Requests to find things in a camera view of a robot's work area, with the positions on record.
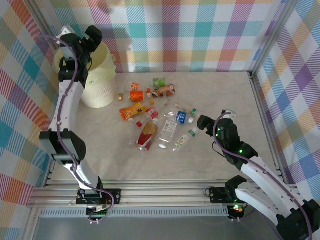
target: clear plastic bottle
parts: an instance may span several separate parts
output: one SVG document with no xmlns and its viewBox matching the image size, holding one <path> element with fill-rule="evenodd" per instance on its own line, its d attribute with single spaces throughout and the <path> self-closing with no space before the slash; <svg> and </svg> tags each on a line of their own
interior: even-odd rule
<svg viewBox="0 0 320 240">
<path fill-rule="evenodd" d="M 196 136 L 198 133 L 198 128 L 193 127 L 191 130 L 189 130 L 187 133 L 185 133 L 180 139 L 174 144 L 173 151 L 179 152 L 182 148 L 185 148 L 186 145 L 190 144 L 192 139 Z"/>
<path fill-rule="evenodd" d="M 135 120 L 131 117 L 128 119 L 128 122 L 125 126 L 125 135 L 126 135 L 126 144 L 132 146 L 136 144 L 137 138 L 135 137 Z"/>
<path fill-rule="evenodd" d="M 176 121 L 167 120 L 161 130 L 161 136 L 159 137 L 159 147 L 166 149 L 170 143 L 173 142 L 175 134 L 177 132 L 178 123 Z"/>
<path fill-rule="evenodd" d="M 170 108 L 165 111 L 164 116 L 181 124 L 194 122 L 193 117 L 187 117 L 187 113 L 180 109 Z"/>
<path fill-rule="evenodd" d="M 143 151 L 148 151 L 150 149 L 150 146 L 156 138 L 158 132 L 157 123 L 158 119 L 155 117 L 152 121 L 145 125 L 138 140 L 136 141 L 136 146 L 138 149 Z"/>
<path fill-rule="evenodd" d="M 170 99 L 165 95 L 154 106 L 148 108 L 141 117 L 141 120 L 136 125 L 141 128 L 146 122 L 150 122 L 152 119 L 157 118 L 159 113 L 162 112 L 169 104 Z"/>
<path fill-rule="evenodd" d="M 187 114 L 191 114 L 191 116 L 196 120 L 198 120 L 201 116 L 201 112 L 189 104 L 176 103 L 175 106 L 180 110 L 185 110 Z"/>
</svg>

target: drink bottle with red label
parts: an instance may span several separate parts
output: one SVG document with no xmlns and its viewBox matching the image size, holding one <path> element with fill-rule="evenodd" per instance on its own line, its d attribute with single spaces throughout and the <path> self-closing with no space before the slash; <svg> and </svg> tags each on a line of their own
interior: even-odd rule
<svg viewBox="0 0 320 240">
<path fill-rule="evenodd" d="M 158 132 L 158 119 L 155 117 L 152 119 L 152 122 L 148 122 L 144 129 L 142 130 L 140 137 L 136 141 L 136 146 L 140 150 L 148 151 L 150 149 L 151 144 L 156 138 Z"/>
<path fill-rule="evenodd" d="M 146 122 L 151 122 L 152 119 L 157 118 L 159 113 L 162 112 L 169 104 L 170 100 L 165 95 L 163 98 L 158 101 L 154 106 L 149 107 L 141 117 L 141 120 L 136 123 L 136 125 L 141 128 Z"/>
</svg>

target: water bottle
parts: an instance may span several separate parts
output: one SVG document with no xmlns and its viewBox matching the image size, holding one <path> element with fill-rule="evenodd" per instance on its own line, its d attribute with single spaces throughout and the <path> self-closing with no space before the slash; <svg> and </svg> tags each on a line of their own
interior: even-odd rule
<svg viewBox="0 0 320 240">
<path fill-rule="evenodd" d="M 185 123 L 192 124 L 194 122 L 193 117 L 187 117 L 187 113 L 180 109 L 170 108 L 165 111 L 164 116 L 171 120 L 177 121 L 181 124 L 185 124 Z"/>
<path fill-rule="evenodd" d="M 125 135 L 126 135 L 126 144 L 132 146 L 136 144 L 136 140 L 137 138 L 135 137 L 135 121 L 134 119 L 131 117 L 128 119 L 128 122 L 126 123 L 125 126 Z"/>
<path fill-rule="evenodd" d="M 201 112 L 189 104 L 185 103 L 185 104 L 181 105 L 179 103 L 176 103 L 175 106 L 180 110 L 186 111 L 188 114 L 190 114 L 196 120 L 199 119 L 201 116 Z"/>
<path fill-rule="evenodd" d="M 175 134 L 177 132 L 178 123 L 176 121 L 167 120 L 161 130 L 161 135 L 159 137 L 160 143 L 159 147 L 166 149 L 170 143 L 173 142 Z"/>
<path fill-rule="evenodd" d="M 185 148 L 186 145 L 190 144 L 192 139 L 196 136 L 198 133 L 198 128 L 193 127 L 191 130 L 189 130 L 187 133 L 185 133 L 180 139 L 174 144 L 173 151 L 179 152 L 182 148 Z"/>
</svg>

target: ventilation grille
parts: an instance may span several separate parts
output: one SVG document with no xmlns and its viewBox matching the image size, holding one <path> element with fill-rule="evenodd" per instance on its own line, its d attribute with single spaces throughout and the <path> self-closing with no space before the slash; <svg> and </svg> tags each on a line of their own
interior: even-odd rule
<svg viewBox="0 0 320 240">
<path fill-rule="evenodd" d="M 199 217 L 199 216 L 226 216 L 227 207 L 135 207 L 115 208 L 110 217 Z"/>
<path fill-rule="evenodd" d="M 228 216 L 227 206 L 208 207 L 116 207 L 108 217 L 202 217 L 202 216 Z M 41 218 L 81 218 L 86 217 L 85 208 L 44 208 Z"/>
</svg>

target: bottle label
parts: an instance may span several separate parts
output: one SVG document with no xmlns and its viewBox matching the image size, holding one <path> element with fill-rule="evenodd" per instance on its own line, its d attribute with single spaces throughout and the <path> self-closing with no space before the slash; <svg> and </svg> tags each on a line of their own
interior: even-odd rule
<svg viewBox="0 0 320 240">
<path fill-rule="evenodd" d="M 148 113 L 152 119 L 158 117 L 159 113 L 158 111 L 154 108 L 154 107 L 150 107 L 147 111 L 145 111 L 146 113 Z"/>
<path fill-rule="evenodd" d="M 183 135 L 176 143 L 175 145 L 180 148 L 182 147 L 183 144 L 186 143 L 186 141 L 188 141 L 189 137 L 187 135 Z"/>
<path fill-rule="evenodd" d="M 194 131 L 192 131 L 192 130 L 188 131 L 188 133 L 190 133 L 190 134 L 192 135 L 192 137 L 193 137 L 193 138 L 194 138 L 194 137 L 195 137 L 195 135 L 196 135 L 196 133 L 195 133 Z"/>
<path fill-rule="evenodd" d="M 158 90 L 159 88 L 162 88 L 166 85 L 166 79 L 165 78 L 154 78 L 153 79 L 153 89 Z"/>
<path fill-rule="evenodd" d="M 190 114 L 191 114 L 191 116 L 193 116 L 193 115 L 195 114 L 195 112 L 196 112 L 196 111 L 197 111 L 197 109 L 195 109 L 195 108 L 194 108 L 194 109 L 191 111 L 191 113 L 190 113 Z"/>
<path fill-rule="evenodd" d="M 176 115 L 175 120 L 177 122 L 180 122 L 181 124 L 185 124 L 186 119 L 187 119 L 187 113 L 183 111 L 178 111 L 178 114 Z"/>
<path fill-rule="evenodd" d="M 172 137 L 176 131 L 177 125 L 177 123 L 167 120 L 164 124 L 161 134 Z"/>
</svg>

